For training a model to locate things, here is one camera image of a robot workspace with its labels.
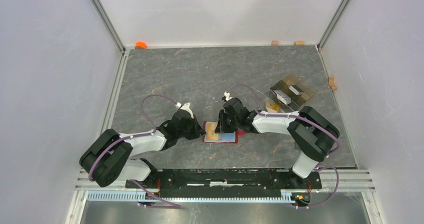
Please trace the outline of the gold credit card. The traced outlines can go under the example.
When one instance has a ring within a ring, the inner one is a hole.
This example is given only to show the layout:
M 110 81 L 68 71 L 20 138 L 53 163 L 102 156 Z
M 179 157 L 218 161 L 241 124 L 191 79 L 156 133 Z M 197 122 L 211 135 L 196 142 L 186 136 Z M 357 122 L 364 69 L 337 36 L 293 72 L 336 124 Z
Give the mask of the gold credit card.
M 205 143 L 218 143 L 221 140 L 220 133 L 215 132 L 217 125 L 218 125 L 217 122 L 212 122 L 212 121 L 207 121 L 205 123 L 205 127 L 204 127 L 204 130 L 206 132 L 204 136 Z

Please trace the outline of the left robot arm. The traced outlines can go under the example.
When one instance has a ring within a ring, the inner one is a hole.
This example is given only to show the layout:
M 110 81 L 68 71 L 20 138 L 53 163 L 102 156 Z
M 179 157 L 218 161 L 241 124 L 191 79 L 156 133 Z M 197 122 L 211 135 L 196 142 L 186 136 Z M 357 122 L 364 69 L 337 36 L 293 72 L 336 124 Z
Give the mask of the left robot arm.
M 136 155 L 158 152 L 175 146 L 180 139 L 195 140 L 206 132 L 196 116 L 179 109 L 170 120 L 148 132 L 118 133 L 105 130 L 79 159 L 79 165 L 88 173 L 88 180 L 101 188 L 116 180 L 137 180 L 145 188 L 153 187 L 157 174 L 146 160 Z

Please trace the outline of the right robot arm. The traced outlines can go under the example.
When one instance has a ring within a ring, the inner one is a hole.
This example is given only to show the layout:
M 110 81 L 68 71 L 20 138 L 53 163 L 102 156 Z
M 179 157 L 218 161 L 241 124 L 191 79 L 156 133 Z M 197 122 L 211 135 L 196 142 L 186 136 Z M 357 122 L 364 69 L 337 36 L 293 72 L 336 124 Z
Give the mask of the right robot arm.
M 306 185 L 311 172 L 340 146 L 339 130 L 311 106 L 294 112 L 272 113 L 248 110 L 238 98 L 226 97 L 214 133 L 238 130 L 252 134 L 283 134 L 293 138 L 301 150 L 288 175 L 289 183 L 295 188 Z

